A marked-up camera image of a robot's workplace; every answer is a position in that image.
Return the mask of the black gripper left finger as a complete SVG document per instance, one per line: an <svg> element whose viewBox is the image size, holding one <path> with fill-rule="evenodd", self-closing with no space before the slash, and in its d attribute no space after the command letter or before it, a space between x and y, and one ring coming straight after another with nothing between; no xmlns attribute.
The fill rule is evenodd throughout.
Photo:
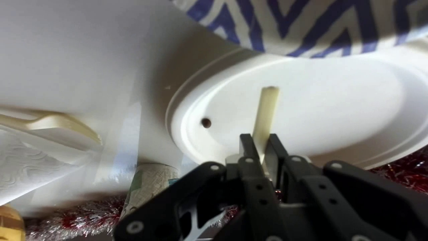
<svg viewBox="0 0 428 241"><path fill-rule="evenodd" d="M115 241L185 241L230 205L241 208L213 241L286 241L278 200L265 177L253 138L240 137L242 156L226 166L205 162L127 214Z"/></svg>

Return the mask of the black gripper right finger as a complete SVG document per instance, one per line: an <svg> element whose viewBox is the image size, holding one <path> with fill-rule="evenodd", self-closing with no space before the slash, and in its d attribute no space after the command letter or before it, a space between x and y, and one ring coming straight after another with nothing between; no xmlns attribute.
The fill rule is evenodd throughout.
<svg viewBox="0 0 428 241"><path fill-rule="evenodd" d="M343 161L317 168L266 145L288 241L428 241L428 196Z"/></svg>

